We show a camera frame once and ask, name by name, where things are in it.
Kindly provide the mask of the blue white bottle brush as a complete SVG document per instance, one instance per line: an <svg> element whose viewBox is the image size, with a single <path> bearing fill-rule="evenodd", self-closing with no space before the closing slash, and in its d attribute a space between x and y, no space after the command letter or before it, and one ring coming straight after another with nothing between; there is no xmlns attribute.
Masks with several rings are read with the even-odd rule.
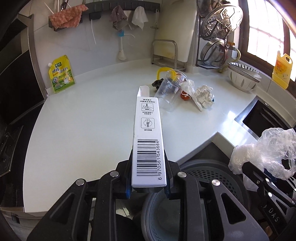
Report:
<svg viewBox="0 0 296 241"><path fill-rule="evenodd" d="M132 36L133 38L135 38L135 36L133 34L125 34L124 30L120 30L117 35L119 36L119 51L118 51L118 59L120 61L125 61L126 60L126 56L123 50L123 37L124 36Z"/></svg>

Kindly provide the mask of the orange peel piece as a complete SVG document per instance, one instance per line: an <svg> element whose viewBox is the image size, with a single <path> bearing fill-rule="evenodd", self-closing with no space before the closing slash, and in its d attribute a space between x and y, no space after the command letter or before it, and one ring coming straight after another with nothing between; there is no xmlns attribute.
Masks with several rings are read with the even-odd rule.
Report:
<svg viewBox="0 0 296 241"><path fill-rule="evenodd" d="M184 101L188 101L188 100L191 98L191 96L189 96L189 94L186 93L186 92L184 92L184 91L181 92L180 97L181 97L181 99L183 99Z"/></svg>

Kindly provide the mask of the yellow oil bottle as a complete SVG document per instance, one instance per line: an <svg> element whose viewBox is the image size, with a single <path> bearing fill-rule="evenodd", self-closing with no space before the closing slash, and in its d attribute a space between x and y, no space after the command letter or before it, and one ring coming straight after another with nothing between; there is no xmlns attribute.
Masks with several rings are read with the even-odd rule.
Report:
<svg viewBox="0 0 296 241"><path fill-rule="evenodd" d="M272 80L283 89L287 89L290 82L293 61L288 54L277 52L276 63L273 68Z"/></svg>

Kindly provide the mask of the steel cutting board rack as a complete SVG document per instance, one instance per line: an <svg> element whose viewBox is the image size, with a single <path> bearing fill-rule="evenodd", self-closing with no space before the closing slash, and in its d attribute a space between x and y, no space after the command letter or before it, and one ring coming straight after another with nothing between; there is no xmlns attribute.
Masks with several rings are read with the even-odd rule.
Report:
<svg viewBox="0 0 296 241"><path fill-rule="evenodd" d="M178 60L178 46L174 40L155 39L151 44L151 64L185 71L187 63Z"/></svg>

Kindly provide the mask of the dark grey rag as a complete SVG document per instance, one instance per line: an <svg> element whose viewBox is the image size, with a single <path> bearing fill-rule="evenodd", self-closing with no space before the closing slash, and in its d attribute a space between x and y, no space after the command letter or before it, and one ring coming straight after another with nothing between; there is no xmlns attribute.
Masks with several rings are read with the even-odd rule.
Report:
<svg viewBox="0 0 296 241"><path fill-rule="evenodd" d="M155 80L155 81L152 83L152 87L155 87L156 90L158 90L159 87L161 86L163 80L164 80L163 78L158 79L158 80Z"/></svg>

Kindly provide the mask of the clear plastic bag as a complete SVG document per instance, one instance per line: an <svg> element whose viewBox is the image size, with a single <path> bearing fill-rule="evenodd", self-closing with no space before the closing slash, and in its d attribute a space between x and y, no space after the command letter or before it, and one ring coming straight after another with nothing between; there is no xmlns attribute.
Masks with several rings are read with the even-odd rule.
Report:
<svg viewBox="0 0 296 241"><path fill-rule="evenodd" d="M241 174L246 162L260 170L267 169L275 178L287 180L295 174L295 130L269 128L262 132L257 142L236 146L229 169L234 174Z"/></svg>

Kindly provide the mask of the white barcode carton box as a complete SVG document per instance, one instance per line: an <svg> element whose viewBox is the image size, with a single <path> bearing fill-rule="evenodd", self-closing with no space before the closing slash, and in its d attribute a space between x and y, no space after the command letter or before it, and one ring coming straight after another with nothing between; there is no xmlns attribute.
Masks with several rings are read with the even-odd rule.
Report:
<svg viewBox="0 0 296 241"><path fill-rule="evenodd" d="M132 187L159 188L167 185L165 152L159 101L149 87L137 93L132 147Z"/></svg>

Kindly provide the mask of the black wall rail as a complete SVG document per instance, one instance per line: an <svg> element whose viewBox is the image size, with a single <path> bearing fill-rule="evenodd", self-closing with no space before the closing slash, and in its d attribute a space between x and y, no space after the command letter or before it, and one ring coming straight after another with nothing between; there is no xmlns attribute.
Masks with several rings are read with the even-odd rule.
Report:
<svg viewBox="0 0 296 241"><path fill-rule="evenodd" d="M86 7L88 7L88 10L82 13L80 23L83 22L84 15L88 15L89 20L99 20L102 16L102 12L104 11L111 12L116 6L121 6L123 10L127 10L127 11L134 11L138 6L142 6L144 7L145 11L151 11L153 13L156 11L156 9L160 10L161 8L160 3L150 2L150 1L95 1L92 3L86 3L85 5ZM63 29L63 28L59 28L55 30L49 18L48 18L48 21L49 21L48 22L49 28L52 28L54 31L59 31Z"/></svg>

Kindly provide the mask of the white peeler on rail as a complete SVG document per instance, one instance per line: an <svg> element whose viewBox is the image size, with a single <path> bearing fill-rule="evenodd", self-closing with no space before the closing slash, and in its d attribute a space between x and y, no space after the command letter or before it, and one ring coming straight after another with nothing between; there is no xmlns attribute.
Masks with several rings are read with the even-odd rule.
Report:
<svg viewBox="0 0 296 241"><path fill-rule="evenodd" d="M158 23L159 23L159 10L156 9L156 11L155 11L155 20L154 20L154 23L151 25L151 28L157 30L158 29Z"/></svg>

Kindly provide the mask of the steel pot lid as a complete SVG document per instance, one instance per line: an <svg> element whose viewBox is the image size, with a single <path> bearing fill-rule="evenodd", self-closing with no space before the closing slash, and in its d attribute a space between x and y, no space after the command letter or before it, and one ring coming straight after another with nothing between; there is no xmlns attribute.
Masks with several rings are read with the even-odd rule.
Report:
<svg viewBox="0 0 296 241"><path fill-rule="evenodd" d="M212 63L224 64L227 59L228 49L225 41L219 38L213 38L203 47L200 60L204 65Z"/></svg>

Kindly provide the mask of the white cutting board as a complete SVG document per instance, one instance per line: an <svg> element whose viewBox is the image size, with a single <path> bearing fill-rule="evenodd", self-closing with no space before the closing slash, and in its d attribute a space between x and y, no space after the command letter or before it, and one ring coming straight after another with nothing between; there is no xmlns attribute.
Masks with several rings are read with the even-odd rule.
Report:
<svg viewBox="0 0 296 241"><path fill-rule="evenodd" d="M179 61L188 61L196 16L195 0L164 1L162 5L155 39L174 40L178 46Z"/></svg>

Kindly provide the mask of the clear plastic cup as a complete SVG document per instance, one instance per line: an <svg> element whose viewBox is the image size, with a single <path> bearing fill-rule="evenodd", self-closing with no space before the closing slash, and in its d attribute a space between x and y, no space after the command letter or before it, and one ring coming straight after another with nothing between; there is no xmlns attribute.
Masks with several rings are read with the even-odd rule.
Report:
<svg viewBox="0 0 296 241"><path fill-rule="evenodd" d="M182 71L169 67L162 67L157 71L157 80L161 78L164 80L154 97L158 98L161 109L173 111L181 98L181 85L188 78Z"/></svg>

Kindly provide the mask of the purple grey hanging cloth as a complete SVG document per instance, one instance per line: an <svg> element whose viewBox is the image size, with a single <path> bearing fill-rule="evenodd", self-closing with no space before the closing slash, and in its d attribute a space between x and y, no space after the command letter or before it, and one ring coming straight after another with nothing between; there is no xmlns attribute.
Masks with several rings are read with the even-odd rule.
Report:
<svg viewBox="0 0 296 241"><path fill-rule="evenodd" d="M125 15L121 6L116 6L112 10L110 15L110 22L112 22L112 27L119 32L128 24L127 16Z"/></svg>

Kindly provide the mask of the pink dish cloth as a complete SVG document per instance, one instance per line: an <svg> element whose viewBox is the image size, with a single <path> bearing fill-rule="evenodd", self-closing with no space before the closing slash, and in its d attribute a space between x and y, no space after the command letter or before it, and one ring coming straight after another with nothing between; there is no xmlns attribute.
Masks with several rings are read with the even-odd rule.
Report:
<svg viewBox="0 0 296 241"><path fill-rule="evenodd" d="M79 25L82 13L87 11L85 4L77 5L69 9L65 9L49 16L49 20L53 28L75 28Z"/></svg>

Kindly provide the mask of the white paper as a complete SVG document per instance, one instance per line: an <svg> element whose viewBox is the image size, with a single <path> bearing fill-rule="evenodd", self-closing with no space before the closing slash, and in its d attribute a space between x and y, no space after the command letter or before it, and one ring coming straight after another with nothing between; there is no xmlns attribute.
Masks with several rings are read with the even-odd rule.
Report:
<svg viewBox="0 0 296 241"><path fill-rule="evenodd" d="M207 85L198 87L195 96L203 108L210 108L214 104L213 88Z"/></svg>

